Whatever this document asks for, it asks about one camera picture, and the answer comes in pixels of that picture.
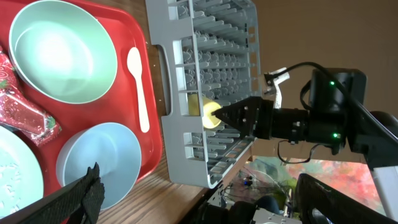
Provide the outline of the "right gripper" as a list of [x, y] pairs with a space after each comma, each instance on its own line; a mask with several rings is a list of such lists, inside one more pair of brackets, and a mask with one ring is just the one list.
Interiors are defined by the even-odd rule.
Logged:
[[238, 130], [240, 139], [245, 137], [270, 139], [273, 110], [273, 101], [262, 100], [260, 96], [250, 96], [216, 110], [213, 115]]

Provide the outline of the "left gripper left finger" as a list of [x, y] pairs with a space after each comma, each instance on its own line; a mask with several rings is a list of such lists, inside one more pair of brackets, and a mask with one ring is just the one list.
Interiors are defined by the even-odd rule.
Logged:
[[82, 178], [2, 218], [1, 223], [71, 223], [71, 214], [78, 209], [85, 190], [97, 178], [100, 178], [100, 167], [95, 164]]

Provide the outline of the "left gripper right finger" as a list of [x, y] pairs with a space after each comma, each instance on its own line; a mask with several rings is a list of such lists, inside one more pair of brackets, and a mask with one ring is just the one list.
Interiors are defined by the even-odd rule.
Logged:
[[104, 201], [104, 184], [95, 179], [85, 190], [78, 209], [71, 214], [71, 224], [96, 224]]

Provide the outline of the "yellow plastic cup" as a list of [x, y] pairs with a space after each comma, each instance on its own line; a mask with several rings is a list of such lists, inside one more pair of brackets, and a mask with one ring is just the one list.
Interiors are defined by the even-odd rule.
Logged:
[[[213, 129], [221, 123], [221, 120], [218, 119], [215, 115], [212, 115], [212, 112], [221, 109], [221, 105], [205, 96], [202, 96], [202, 102], [203, 116], [201, 116], [201, 118], [203, 126], [206, 129]], [[197, 94], [188, 95], [188, 111], [189, 115], [191, 116], [200, 115], [200, 107]]]

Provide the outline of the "light blue bowl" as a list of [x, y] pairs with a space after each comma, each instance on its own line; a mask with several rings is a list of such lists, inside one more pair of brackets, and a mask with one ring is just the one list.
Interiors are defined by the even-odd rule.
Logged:
[[61, 148], [56, 162], [58, 183], [64, 187], [99, 165], [104, 184], [102, 210], [119, 203], [133, 188], [142, 163], [136, 135], [119, 123], [101, 123], [74, 134]]

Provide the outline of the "white plastic spoon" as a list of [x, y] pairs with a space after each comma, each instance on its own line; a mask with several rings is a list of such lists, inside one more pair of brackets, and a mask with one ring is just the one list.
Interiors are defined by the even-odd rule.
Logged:
[[132, 47], [127, 55], [127, 68], [136, 81], [139, 124], [141, 131], [147, 133], [150, 129], [146, 99], [142, 84], [142, 61], [137, 47]]

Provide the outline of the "mint green bowl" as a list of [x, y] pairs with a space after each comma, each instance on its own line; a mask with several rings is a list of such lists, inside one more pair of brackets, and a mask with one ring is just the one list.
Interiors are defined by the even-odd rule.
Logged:
[[66, 1], [24, 6], [12, 20], [8, 46], [21, 79], [62, 103], [96, 101], [116, 79], [118, 58], [110, 35], [92, 14]]

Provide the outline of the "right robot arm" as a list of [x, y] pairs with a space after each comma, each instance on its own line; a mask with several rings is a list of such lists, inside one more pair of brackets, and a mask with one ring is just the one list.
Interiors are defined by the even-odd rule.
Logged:
[[[243, 137], [277, 138], [280, 142], [311, 142], [338, 154], [345, 146], [362, 154], [370, 170], [397, 166], [397, 120], [363, 106], [366, 75], [357, 69], [313, 65], [312, 78], [302, 88], [308, 95], [302, 109], [280, 105], [279, 83], [289, 70], [267, 73], [266, 82], [275, 100], [252, 96], [215, 111], [215, 116]], [[302, 174], [296, 187], [296, 206], [303, 223], [316, 223], [315, 212], [333, 223], [396, 223], [392, 213], [377, 213], [341, 192]]]

